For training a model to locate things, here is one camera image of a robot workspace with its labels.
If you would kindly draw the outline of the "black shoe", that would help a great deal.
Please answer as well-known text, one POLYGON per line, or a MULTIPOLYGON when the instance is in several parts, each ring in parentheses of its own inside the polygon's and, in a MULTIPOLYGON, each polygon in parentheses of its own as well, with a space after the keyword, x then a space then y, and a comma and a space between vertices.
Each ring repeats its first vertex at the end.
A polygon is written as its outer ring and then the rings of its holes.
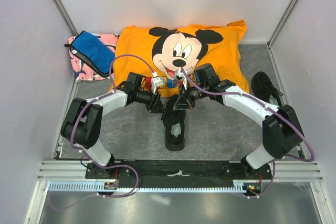
POLYGON ((251 80, 251 89, 255 97, 279 107, 282 107, 281 93, 265 72, 257 72, 251 80))
POLYGON ((179 98, 178 94, 171 96, 166 103, 166 113, 162 115, 165 126, 165 147, 169 151, 181 151, 185 147, 185 110, 173 110, 179 98))

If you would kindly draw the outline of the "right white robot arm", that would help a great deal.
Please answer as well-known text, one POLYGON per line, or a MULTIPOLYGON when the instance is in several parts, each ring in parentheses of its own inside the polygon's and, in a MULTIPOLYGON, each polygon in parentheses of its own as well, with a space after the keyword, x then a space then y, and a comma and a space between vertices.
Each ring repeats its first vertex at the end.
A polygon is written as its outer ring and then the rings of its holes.
POLYGON ((179 88, 181 99, 176 109, 191 109, 196 100, 204 97, 233 108, 256 122, 262 129, 262 143, 242 159, 241 174, 254 178, 263 165, 286 156, 299 145, 304 135, 294 109, 264 102, 242 90, 229 80, 221 81, 211 64, 196 69, 199 84, 196 84, 183 68, 174 73, 182 82, 179 88))

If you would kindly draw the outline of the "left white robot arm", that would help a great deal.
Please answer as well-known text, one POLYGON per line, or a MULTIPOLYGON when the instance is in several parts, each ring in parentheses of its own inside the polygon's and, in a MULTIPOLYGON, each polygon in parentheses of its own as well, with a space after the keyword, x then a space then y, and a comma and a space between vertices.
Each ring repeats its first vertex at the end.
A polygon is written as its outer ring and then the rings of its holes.
POLYGON ((62 123, 60 134, 74 149, 82 151, 97 166, 97 173, 103 178, 111 178, 115 173, 114 156, 99 140, 102 119, 108 113, 123 108, 133 102, 141 103, 152 113, 165 113, 159 87, 163 78, 154 74, 150 80, 150 90, 141 87, 145 77, 130 73, 120 87, 92 99, 72 100, 62 123))

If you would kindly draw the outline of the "orange Mickey Mouse pillow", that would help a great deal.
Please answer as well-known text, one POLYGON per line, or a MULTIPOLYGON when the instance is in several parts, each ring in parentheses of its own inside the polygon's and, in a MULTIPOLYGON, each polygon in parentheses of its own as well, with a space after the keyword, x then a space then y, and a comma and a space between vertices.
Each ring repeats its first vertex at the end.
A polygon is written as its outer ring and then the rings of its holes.
POLYGON ((195 81, 194 70, 209 63, 221 80, 232 81, 249 92, 240 69, 238 48, 246 28, 243 20, 226 26, 188 25, 176 29, 126 27, 116 46, 114 82, 119 85, 134 72, 144 76, 142 87, 148 90, 155 71, 164 81, 160 87, 162 96, 169 98, 179 92, 175 71, 184 69, 195 81))

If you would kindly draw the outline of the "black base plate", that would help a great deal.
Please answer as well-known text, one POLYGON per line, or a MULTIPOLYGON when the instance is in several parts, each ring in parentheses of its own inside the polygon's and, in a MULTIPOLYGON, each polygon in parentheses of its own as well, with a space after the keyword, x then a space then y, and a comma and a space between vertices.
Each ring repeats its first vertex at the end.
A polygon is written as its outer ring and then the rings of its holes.
POLYGON ((123 167, 102 169, 87 164, 86 179, 116 179, 119 188, 216 188, 232 187, 238 180, 269 180, 269 165, 250 170, 240 162, 179 161, 179 160, 119 160, 123 167))

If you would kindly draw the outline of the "aluminium rail at right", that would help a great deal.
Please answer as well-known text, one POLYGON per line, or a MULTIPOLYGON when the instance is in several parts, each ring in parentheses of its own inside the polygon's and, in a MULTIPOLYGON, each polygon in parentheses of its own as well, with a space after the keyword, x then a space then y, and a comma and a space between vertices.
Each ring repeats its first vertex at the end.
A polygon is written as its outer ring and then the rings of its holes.
POLYGON ((321 182, 323 181, 319 166, 316 162, 276 161, 276 182, 321 182))

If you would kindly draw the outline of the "aluminium rail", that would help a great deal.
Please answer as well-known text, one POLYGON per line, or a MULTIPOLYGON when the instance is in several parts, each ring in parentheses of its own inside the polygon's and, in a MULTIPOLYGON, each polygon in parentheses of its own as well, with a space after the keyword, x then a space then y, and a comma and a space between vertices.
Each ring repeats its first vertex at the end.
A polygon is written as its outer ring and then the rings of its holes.
POLYGON ((316 162, 276 161, 276 182, 321 182, 323 181, 319 166, 316 162))
POLYGON ((84 180, 86 168, 79 161, 43 161, 38 173, 40 181, 84 180))

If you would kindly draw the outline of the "aluminium rail at left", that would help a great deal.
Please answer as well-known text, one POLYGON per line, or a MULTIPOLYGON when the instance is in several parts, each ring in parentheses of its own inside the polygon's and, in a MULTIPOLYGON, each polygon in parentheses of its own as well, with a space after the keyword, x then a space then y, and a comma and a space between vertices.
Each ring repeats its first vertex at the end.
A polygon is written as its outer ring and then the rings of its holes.
POLYGON ((40 181, 84 180, 86 168, 79 161, 43 161, 38 173, 40 181))

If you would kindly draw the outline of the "left aluminium frame post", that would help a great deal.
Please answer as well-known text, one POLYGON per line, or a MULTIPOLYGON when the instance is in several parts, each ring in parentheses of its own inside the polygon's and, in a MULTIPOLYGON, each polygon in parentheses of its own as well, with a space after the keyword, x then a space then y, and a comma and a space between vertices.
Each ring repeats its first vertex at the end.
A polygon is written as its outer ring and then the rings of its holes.
POLYGON ((66 10, 65 5, 63 4, 62 0, 52 0, 53 4, 55 5, 58 13, 62 17, 64 23, 66 24, 68 30, 70 31, 72 36, 78 35, 78 30, 76 29, 68 11, 66 10))

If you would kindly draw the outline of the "aluminium frame post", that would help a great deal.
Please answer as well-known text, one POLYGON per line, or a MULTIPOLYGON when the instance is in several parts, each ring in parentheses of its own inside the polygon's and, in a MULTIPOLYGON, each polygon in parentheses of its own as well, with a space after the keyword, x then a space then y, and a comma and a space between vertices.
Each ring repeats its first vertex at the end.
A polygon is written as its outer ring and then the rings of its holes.
POLYGON ((65 5, 63 4, 62 0, 52 0, 53 4, 55 5, 58 13, 62 17, 64 23, 66 24, 68 30, 70 31, 72 36, 78 35, 78 30, 76 29, 68 11, 66 10, 65 5))
POLYGON ((277 38, 279 37, 281 31, 285 27, 289 17, 293 13, 294 9, 296 8, 297 4, 299 3, 300 0, 290 0, 289 4, 287 5, 284 13, 282 14, 274 32, 272 33, 270 39, 267 42, 268 48, 271 48, 274 43, 276 42, 277 38))

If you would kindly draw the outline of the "right aluminium frame post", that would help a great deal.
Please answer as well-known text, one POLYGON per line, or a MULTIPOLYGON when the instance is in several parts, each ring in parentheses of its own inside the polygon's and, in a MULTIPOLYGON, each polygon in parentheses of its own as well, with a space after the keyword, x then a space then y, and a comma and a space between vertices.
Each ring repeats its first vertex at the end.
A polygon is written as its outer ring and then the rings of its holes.
POLYGON ((279 37, 281 31, 285 27, 289 17, 293 13, 294 9, 296 8, 297 4, 299 3, 300 0, 290 0, 289 4, 287 5, 284 13, 282 14, 274 32, 272 33, 270 39, 267 42, 268 48, 271 48, 274 43, 276 42, 277 38, 279 37))

